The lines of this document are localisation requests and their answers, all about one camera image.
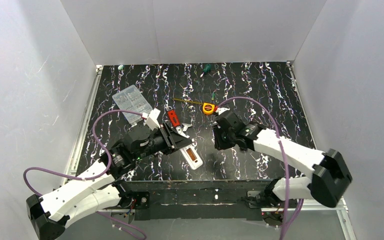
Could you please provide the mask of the white remote control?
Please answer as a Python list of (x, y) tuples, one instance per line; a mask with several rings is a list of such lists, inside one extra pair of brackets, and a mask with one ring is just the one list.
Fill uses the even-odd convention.
[(193, 145), (182, 147), (179, 150), (192, 170), (196, 170), (203, 165), (203, 160), (198, 155)]

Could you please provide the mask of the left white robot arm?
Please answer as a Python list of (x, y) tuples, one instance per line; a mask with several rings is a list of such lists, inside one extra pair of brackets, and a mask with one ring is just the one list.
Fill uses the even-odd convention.
[(124, 192), (116, 181), (136, 167), (145, 157), (179, 151), (188, 165), (199, 168), (203, 161), (192, 140), (166, 123), (132, 127), (99, 160), (77, 179), (44, 195), (33, 194), (26, 199), (27, 214), (40, 240), (55, 240), (76, 221), (105, 208), (127, 201), (138, 204), (144, 194)]

